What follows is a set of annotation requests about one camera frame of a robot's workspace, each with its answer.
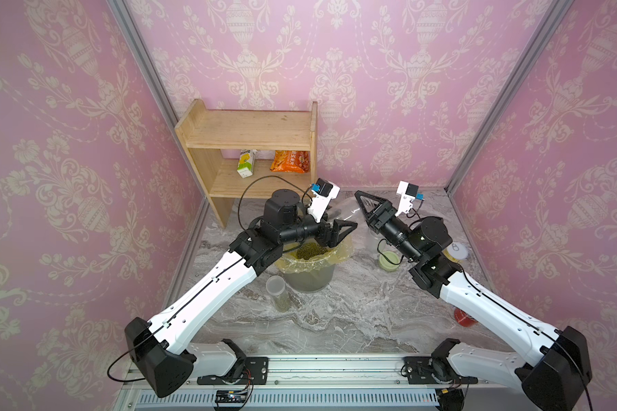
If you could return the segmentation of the white lid glass jar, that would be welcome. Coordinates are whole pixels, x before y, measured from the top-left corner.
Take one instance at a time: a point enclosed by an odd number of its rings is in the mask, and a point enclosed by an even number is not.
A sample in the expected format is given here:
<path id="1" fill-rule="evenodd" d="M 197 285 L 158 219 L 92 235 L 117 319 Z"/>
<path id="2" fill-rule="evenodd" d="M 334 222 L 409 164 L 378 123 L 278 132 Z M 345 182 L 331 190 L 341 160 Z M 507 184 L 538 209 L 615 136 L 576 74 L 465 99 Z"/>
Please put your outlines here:
<path id="1" fill-rule="evenodd" d="M 272 276 L 267 279 L 266 290 L 272 297 L 276 309 L 285 313 L 291 308 L 291 300 L 286 288 L 286 282 L 281 276 Z"/>

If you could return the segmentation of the red lid glass jar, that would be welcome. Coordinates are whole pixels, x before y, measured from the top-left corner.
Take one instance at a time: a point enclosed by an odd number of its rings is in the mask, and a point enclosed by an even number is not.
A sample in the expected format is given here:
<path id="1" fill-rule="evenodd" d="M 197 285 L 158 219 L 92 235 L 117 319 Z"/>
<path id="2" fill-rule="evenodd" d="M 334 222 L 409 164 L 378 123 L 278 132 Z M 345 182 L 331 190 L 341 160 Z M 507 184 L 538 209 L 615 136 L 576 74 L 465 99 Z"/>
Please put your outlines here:
<path id="1" fill-rule="evenodd" d="M 336 219 L 355 223 L 365 222 L 364 212 L 354 196 L 330 206 L 327 210 L 327 220 L 332 222 Z"/>

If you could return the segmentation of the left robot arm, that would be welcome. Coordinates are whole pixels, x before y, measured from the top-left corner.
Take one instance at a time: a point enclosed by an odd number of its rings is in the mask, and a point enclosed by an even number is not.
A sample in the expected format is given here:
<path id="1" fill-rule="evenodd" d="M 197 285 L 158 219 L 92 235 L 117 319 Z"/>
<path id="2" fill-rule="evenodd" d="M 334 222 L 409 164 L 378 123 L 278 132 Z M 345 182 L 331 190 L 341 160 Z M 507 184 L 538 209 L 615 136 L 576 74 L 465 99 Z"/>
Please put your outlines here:
<path id="1" fill-rule="evenodd" d="M 233 341 L 197 349 L 190 343 L 234 294 L 282 257 L 287 245 L 313 240 L 335 248 L 356 229 L 355 222 L 327 220 L 325 212 L 338 197 L 338 186 L 319 180 L 310 191 L 314 196 L 309 205 L 293 190 L 274 191 L 263 214 L 238 234 L 197 284 L 150 320 L 136 317 L 125 327 L 130 359 L 157 397 L 168 397 L 192 378 L 243 383 L 247 356 Z"/>

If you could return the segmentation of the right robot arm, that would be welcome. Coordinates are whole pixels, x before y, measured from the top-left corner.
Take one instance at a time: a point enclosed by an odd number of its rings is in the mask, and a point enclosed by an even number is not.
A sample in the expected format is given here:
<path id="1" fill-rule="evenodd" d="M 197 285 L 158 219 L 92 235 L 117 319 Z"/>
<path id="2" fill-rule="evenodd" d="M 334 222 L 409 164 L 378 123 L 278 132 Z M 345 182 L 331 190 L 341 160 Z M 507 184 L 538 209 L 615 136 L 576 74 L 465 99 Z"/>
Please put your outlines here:
<path id="1" fill-rule="evenodd" d="M 409 273 L 420 289 L 471 315 L 512 349 L 445 342 L 445 361 L 456 375 L 522 390 L 541 410 L 572 410 L 589 397 L 591 358 L 583 333 L 545 323 L 476 282 L 445 255 L 452 237 L 440 217 L 423 217 L 410 227 L 390 200 L 361 190 L 355 198 L 368 227 L 413 263 Z"/>

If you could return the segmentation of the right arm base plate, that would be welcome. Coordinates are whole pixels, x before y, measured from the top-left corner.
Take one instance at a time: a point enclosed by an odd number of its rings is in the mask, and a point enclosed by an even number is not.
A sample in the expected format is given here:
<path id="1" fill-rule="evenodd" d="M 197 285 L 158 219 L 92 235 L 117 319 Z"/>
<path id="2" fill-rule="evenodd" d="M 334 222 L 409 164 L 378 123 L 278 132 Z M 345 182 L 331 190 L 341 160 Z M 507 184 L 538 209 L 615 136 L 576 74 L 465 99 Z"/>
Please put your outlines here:
<path id="1" fill-rule="evenodd" d="M 433 359 L 429 356 L 406 356 L 400 375 L 407 378 L 410 385 L 476 385 L 475 377 L 462 377 L 454 372 L 445 360 Z"/>

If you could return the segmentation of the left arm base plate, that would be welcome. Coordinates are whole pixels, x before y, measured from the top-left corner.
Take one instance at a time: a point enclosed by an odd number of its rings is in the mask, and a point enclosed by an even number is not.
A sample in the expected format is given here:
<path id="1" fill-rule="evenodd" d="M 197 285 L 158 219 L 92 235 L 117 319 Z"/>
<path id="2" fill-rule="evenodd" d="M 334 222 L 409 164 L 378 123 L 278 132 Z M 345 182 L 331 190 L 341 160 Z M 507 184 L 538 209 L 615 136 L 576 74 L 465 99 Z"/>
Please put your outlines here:
<path id="1" fill-rule="evenodd" d="M 269 370 L 268 357 L 247 357 L 237 360 L 225 376 L 205 376 L 196 379 L 198 385 L 265 385 Z"/>

